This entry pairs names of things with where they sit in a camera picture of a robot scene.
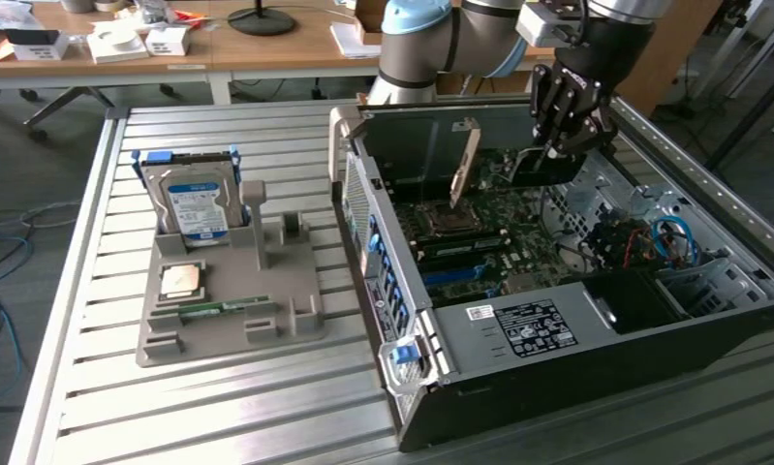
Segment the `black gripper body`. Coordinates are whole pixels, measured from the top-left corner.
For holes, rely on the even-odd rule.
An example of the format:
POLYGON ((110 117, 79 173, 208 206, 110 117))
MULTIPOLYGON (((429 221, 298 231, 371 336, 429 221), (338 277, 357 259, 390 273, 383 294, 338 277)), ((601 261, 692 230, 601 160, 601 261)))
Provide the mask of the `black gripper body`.
POLYGON ((554 63, 566 67, 581 87, 581 97, 610 100, 632 73, 654 31, 653 21, 624 22, 593 14, 553 27, 553 35, 566 44, 557 48, 554 63))

